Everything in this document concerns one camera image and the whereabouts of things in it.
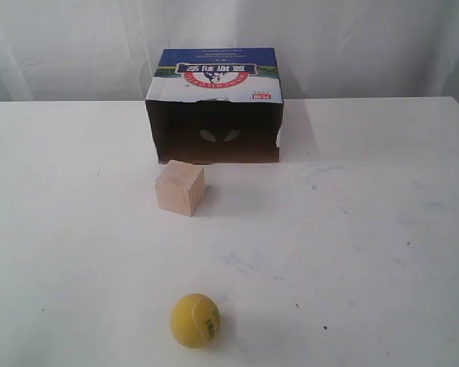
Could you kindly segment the light wooden cube block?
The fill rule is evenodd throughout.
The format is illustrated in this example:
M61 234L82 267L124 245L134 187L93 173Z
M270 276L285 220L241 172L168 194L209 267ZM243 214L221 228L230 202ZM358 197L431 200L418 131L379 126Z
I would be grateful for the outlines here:
M192 216L206 190L201 166L170 160L155 181L158 207L183 216Z

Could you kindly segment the blue white cardboard box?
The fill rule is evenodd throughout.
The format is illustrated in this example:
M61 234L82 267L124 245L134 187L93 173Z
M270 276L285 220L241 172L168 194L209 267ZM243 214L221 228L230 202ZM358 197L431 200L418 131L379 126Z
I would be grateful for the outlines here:
M161 164L280 158L284 99L272 47L166 49L145 104Z

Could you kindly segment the yellow tennis ball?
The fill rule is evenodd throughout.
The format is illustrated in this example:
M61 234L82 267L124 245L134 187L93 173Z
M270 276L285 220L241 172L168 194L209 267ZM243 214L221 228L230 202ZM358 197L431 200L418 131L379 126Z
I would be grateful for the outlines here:
M217 305L204 294L188 294L173 307L170 328L173 337L184 347L207 346L220 330Z

